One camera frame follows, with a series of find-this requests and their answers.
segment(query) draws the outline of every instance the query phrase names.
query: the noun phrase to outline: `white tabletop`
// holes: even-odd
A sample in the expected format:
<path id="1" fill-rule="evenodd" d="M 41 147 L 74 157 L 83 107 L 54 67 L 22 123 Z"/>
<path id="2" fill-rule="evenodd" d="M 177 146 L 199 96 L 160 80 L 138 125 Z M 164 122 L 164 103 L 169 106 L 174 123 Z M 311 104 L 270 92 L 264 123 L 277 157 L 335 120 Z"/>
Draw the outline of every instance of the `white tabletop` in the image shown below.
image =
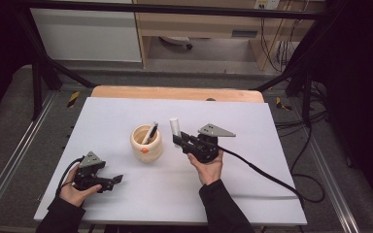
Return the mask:
<path id="1" fill-rule="evenodd" d="M 172 143 L 169 119 L 177 117 L 181 131 L 196 136 L 207 123 L 235 133 L 219 138 L 219 145 L 234 151 L 264 172 L 293 185 L 287 162 L 267 104 L 87 98 L 68 145 L 56 167 L 36 212 L 42 220 L 66 167 L 90 150 L 106 161 L 102 178 L 123 174 L 114 190 L 85 201 L 84 220 L 93 223 L 205 224 L 205 210 L 198 195 L 201 183 L 182 150 Z M 129 137 L 141 124 L 158 122 L 163 154 L 150 164 L 132 154 Z M 252 170 L 244 162 L 224 155 L 222 180 L 250 223 L 304 225 L 307 223 L 297 197 Z"/>

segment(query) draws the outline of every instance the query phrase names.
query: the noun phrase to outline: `black sleeve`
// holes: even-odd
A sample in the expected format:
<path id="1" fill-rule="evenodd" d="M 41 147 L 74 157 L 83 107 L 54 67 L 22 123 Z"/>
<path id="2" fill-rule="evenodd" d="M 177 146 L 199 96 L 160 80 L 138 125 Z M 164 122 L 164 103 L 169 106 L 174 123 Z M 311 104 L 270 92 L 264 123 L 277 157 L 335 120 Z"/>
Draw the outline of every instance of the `black sleeve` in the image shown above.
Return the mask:
<path id="1" fill-rule="evenodd" d="M 254 233 L 250 222 L 235 204 L 222 180 L 204 184 L 199 195 L 205 206 L 210 232 Z"/>
<path id="2" fill-rule="evenodd" d="M 37 233 L 78 232 L 85 210 L 76 207 L 60 197 L 55 197 L 48 206 L 48 213 L 38 225 Z"/>

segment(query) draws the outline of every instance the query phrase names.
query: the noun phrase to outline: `hand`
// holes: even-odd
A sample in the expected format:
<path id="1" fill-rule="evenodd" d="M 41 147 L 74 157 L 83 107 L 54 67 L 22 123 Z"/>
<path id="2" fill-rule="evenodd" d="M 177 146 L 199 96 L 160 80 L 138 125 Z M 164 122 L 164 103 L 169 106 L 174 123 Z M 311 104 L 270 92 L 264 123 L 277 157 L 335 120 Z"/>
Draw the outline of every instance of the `hand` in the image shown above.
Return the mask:
<path id="1" fill-rule="evenodd" d="M 86 199 L 86 197 L 97 192 L 99 189 L 102 188 L 102 185 L 98 184 L 84 191 L 77 190 L 72 186 L 72 182 L 74 180 L 77 170 L 78 165 L 76 165 L 71 171 L 69 171 L 68 177 L 65 181 L 65 183 L 67 184 L 64 185 L 60 190 L 59 197 L 76 207 L 80 207 Z"/>
<path id="2" fill-rule="evenodd" d="M 198 171 L 199 181 L 201 181 L 202 184 L 209 185 L 220 179 L 223 151 L 219 150 L 218 153 L 218 156 L 209 163 L 200 163 L 192 153 L 187 155 L 190 164 Z"/>

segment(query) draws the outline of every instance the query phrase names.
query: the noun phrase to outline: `white cabinet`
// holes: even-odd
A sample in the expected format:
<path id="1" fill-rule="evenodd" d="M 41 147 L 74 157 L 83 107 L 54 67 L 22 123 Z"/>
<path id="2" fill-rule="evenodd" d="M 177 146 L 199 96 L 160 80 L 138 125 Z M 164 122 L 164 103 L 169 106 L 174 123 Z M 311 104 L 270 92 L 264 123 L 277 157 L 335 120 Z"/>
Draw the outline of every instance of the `white cabinet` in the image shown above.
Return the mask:
<path id="1" fill-rule="evenodd" d="M 131 3 L 130 0 L 109 2 Z M 31 9 L 31 12 L 52 59 L 141 62 L 133 13 L 46 9 Z"/>

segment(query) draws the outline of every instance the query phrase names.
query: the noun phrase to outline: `wire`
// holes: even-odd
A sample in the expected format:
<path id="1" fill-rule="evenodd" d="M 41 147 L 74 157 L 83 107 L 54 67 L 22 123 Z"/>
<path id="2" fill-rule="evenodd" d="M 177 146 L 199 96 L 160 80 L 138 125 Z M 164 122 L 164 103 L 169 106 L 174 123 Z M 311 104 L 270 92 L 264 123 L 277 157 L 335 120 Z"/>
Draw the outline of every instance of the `wire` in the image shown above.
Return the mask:
<path id="1" fill-rule="evenodd" d="M 272 60 L 271 60 L 271 57 L 269 56 L 269 53 L 266 51 L 268 50 L 268 46 L 266 44 L 266 40 L 265 40 L 265 37 L 264 37 L 264 21 L 265 21 L 265 18 L 261 18 L 261 48 L 262 48 L 262 51 L 264 52 L 264 54 L 266 55 L 266 58 L 267 60 L 269 61 L 269 63 L 271 64 L 272 68 L 274 68 L 274 70 L 280 72 L 280 70 L 278 70 Z"/>
<path id="2" fill-rule="evenodd" d="M 310 142 L 310 139 L 311 139 L 311 134 L 313 132 L 313 127 L 310 127 L 310 132 L 308 133 L 308 138 L 307 138 L 307 142 L 305 143 L 304 147 L 302 148 L 301 152 L 296 156 L 295 158 L 295 161 L 292 163 L 292 166 L 290 167 L 289 169 L 289 172 L 292 174 L 293 173 L 293 169 L 296 165 L 296 163 L 298 162 L 299 158 L 301 157 L 302 153 L 305 151 L 305 149 L 307 149 L 308 147 L 308 144 Z"/>
<path id="3" fill-rule="evenodd" d="M 278 137 L 279 137 L 279 138 L 284 138 L 284 137 L 286 137 L 286 136 L 288 136 L 288 135 L 291 135 L 291 134 L 293 134 L 293 133 L 296 133 L 297 131 L 299 131 L 299 130 L 301 130 L 301 129 L 303 129 L 303 128 L 305 128 L 305 126 L 299 127 L 299 128 L 297 128 L 297 129 L 295 129 L 295 130 L 293 130 L 293 131 L 291 131 L 291 132 L 289 132 L 289 133 L 287 133 L 287 134 L 279 135 Z"/>
<path id="4" fill-rule="evenodd" d="M 291 166 L 291 168 L 289 169 L 289 172 L 290 172 L 290 174 L 291 174 L 293 177 L 306 178 L 306 179 L 309 179 L 309 180 L 313 181 L 314 183 L 316 183 L 316 184 L 320 187 L 320 190 L 321 190 L 321 192 L 322 192 L 322 196 L 321 196 L 319 199 L 317 199 L 317 200 L 310 199 L 310 198 L 307 198 L 307 197 L 305 197 L 305 196 L 304 196 L 304 199 L 305 199 L 306 201 L 311 202 L 311 203 L 320 203 L 321 201 L 323 201 L 323 199 L 325 199 L 325 191 L 324 191 L 324 188 L 323 188 L 322 184 L 321 184 L 319 181 L 317 181 L 315 178 L 311 177 L 311 176 L 304 175 L 304 174 L 299 174 L 299 173 L 293 173 L 293 169 L 295 168 L 296 163 L 298 162 L 298 160 L 299 160 L 299 158 L 301 157 L 301 155 L 304 153 L 305 149 L 307 149 L 307 147 L 308 147 L 308 144 L 309 144 L 310 139 L 311 139 L 312 131 L 313 131 L 313 128 L 312 128 L 312 126 L 311 126 L 311 127 L 310 127 L 310 131 L 309 131 L 309 133 L 308 133 L 307 141 L 306 141 L 304 147 L 302 148 L 301 152 L 296 156 L 295 161 L 292 163 L 292 166 Z"/>
<path id="5" fill-rule="evenodd" d="M 77 158 L 75 159 L 71 164 L 69 164 L 68 168 L 66 168 L 65 172 L 63 173 L 62 175 L 62 178 L 60 179 L 59 181 L 59 185 L 58 185 L 58 188 L 56 189 L 56 195 L 59 195 L 60 193 L 60 189 L 63 187 L 62 183 L 63 183 L 63 180 L 65 179 L 66 177 L 66 174 L 68 174 L 68 171 L 71 169 L 71 167 L 77 163 L 77 162 L 82 162 L 84 159 L 84 156 L 82 158 Z"/>
<path id="6" fill-rule="evenodd" d="M 322 111 L 322 112 L 319 112 L 317 114 L 310 116 L 309 119 L 312 123 L 318 122 L 322 120 L 323 118 L 326 118 L 326 114 L 327 114 L 327 111 Z M 281 130 L 281 129 L 292 128 L 292 127 L 304 125 L 304 124 L 305 124 L 305 120 L 300 119 L 300 120 L 293 120 L 293 121 L 287 121 L 287 122 L 276 122 L 275 127 L 277 128 L 277 130 Z"/>
<path id="7" fill-rule="evenodd" d="M 227 149 L 224 149 L 220 146 L 218 146 L 219 150 L 222 150 L 224 152 L 227 152 L 231 155 L 234 155 L 235 157 L 241 159 L 243 162 L 245 162 L 248 166 L 250 166 L 252 169 L 254 169 L 256 172 L 258 172 L 261 176 L 289 189 L 290 191 L 292 191 L 299 199 L 299 202 L 301 203 L 301 207 L 302 209 L 304 209 L 304 196 L 301 195 L 301 193 L 299 193 L 295 188 L 291 187 L 290 185 L 272 177 L 271 175 L 265 173 L 264 171 L 260 170 L 258 167 L 256 167 L 255 165 L 253 165 L 251 162 L 247 161 L 245 158 L 243 158 L 242 156 L 238 155 L 237 153 L 234 153 L 230 150 L 227 150 Z"/>

